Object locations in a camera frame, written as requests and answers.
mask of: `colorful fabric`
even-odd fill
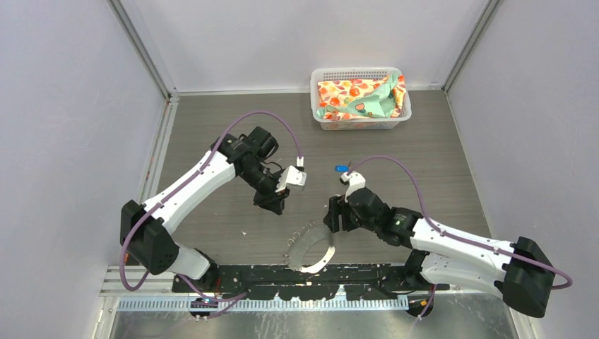
[[[401,115],[406,92],[402,75],[381,80],[353,79],[318,83],[321,119],[396,118]]]

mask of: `white plastic basket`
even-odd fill
[[[401,71],[394,67],[340,67],[315,70],[312,72],[312,79],[310,80],[310,102],[312,103],[312,116],[314,117],[314,120],[318,121],[320,127],[325,131],[346,129],[392,129],[400,122],[408,120],[412,116],[412,105],[410,104],[410,96],[407,91],[405,93],[401,115],[396,118],[332,121],[318,118],[316,115],[320,106],[318,82],[350,79],[382,79],[392,73],[401,74]]]

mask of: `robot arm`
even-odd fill
[[[406,246],[412,253],[405,263],[411,285],[452,284],[490,293],[511,308],[529,316],[542,317],[550,296],[554,273],[497,252],[503,249],[551,266],[539,246],[520,237],[517,243],[479,237],[443,225],[434,230],[419,212],[389,207],[366,187],[358,172],[344,173],[348,185],[344,196],[329,199],[324,223],[332,232],[365,228],[392,246]],[[466,244],[443,233],[489,244],[495,251]]]
[[[289,187],[303,189],[306,174],[303,158],[297,159],[296,167],[271,172],[263,163],[277,149],[276,139],[261,127],[256,127],[248,136],[226,135],[203,172],[198,173],[211,150],[174,184],[144,201],[143,205],[129,201],[123,206],[121,245],[142,215],[158,204],[160,208],[135,233],[128,252],[154,275],[168,270],[194,280],[202,278],[215,264],[200,251],[176,243],[171,234],[200,202],[235,177],[243,178],[256,189],[254,205],[281,215]]]

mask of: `small blue bottle cap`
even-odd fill
[[[349,166],[346,165],[337,165],[335,166],[335,172],[345,173],[350,170]]]

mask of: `white wall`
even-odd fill
[[[304,89],[339,66],[396,66],[413,88],[441,87],[486,1],[125,3],[165,78],[189,92]]]
[[[535,239],[574,278],[552,293],[546,338],[599,332],[597,12],[505,1],[449,93],[494,235]]]
[[[163,98],[106,1],[3,1],[0,46],[0,337],[80,339]]]

